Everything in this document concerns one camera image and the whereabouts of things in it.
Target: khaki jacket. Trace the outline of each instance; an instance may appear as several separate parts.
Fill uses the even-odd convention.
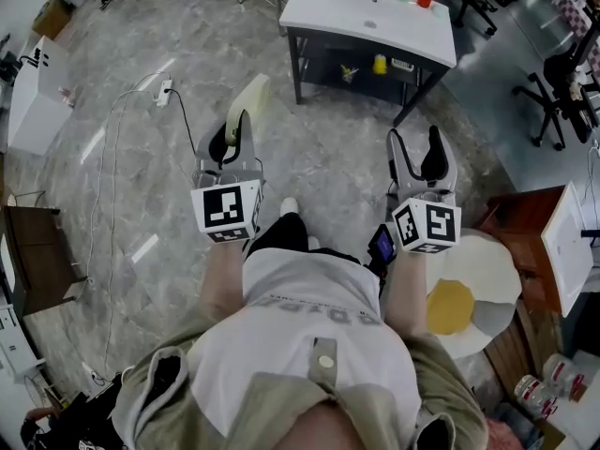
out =
[[[137,450],[270,450],[298,415],[334,400],[350,417],[367,450],[399,449],[395,403],[377,385],[334,388],[335,341],[319,338],[307,379],[257,373],[229,435],[221,435],[202,414],[188,387],[186,354],[224,315],[199,307],[173,337],[147,355],[125,378],[112,413],[115,429]],[[484,450],[485,419],[457,367],[434,336],[405,338],[423,400],[411,449]],[[323,368],[316,355],[336,364]]]

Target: white t-shirt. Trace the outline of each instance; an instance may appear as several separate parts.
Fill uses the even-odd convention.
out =
[[[227,436],[256,372],[308,377],[315,338],[337,343],[336,388],[373,383],[392,393],[401,440],[421,407],[413,361],[381,319],[379,280],[331,255],[277,248],[244,264],[246,306],[202,335],[187,358],[202,413]]]

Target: marble floor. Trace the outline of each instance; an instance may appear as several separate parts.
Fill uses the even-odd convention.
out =
[[[194,156],[176,98],[158,109],[149,95],[132,95],[115,145],[124,98],[105,119],[117,96],[145,75],[168,72],[197,142],[257,73],[269,75],[273,100],[255,135],[266,178],[261,226],[272,223],[280,201],[292,195],[323,245],[363,260],[384,217],[390,184],[384,139],[398,111],[316,87],[305,88],[307,102],[297,106],[287,40],[278,34],[273,9],[261,0],[243,6],[236,0],[114,0],[103,12],[97,6],[90,1],[79,8],[58,39],[78,85],[72,117],[45,157],[8,150],[5,165],[13,193],[44,189],[40,204],[62,210],[74,261],[90,277],[79,300],[24,319],[52,379],[68,395],[93,390],[82,361],[111,377],[165,336],[198,298],[208,249],[189,198]],[[146,90],[156,95],[161,81],[156,78]],[[443,85],[400,127],[416,162],[424,156],[431,124],[446,132],[455,150],[457,199],[468,226],[489,196],[512,186]],[[153,235],[156,244],[138,259]],[[481,362],[463,364],[481,373]]]

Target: white sneaker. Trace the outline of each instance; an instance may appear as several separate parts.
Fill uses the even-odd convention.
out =
[[[319,239],[314,235],[309,235],[308,236],[308,249],[309,250],[318,250],[319,248],[321,248],[321,243],[319,242]]]
[[[281,202],[281,206],[279,207],[279,216],[283,217],[287,214],[297,214],[298,213],[298,201],[294,197],[288,197]]]

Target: button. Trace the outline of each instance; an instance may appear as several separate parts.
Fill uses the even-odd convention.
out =
[[[334,359],[327,355],[321,355],[319,357],[319,365],[323,368],[331,368],[335,364],[336,362],[334,362]]]

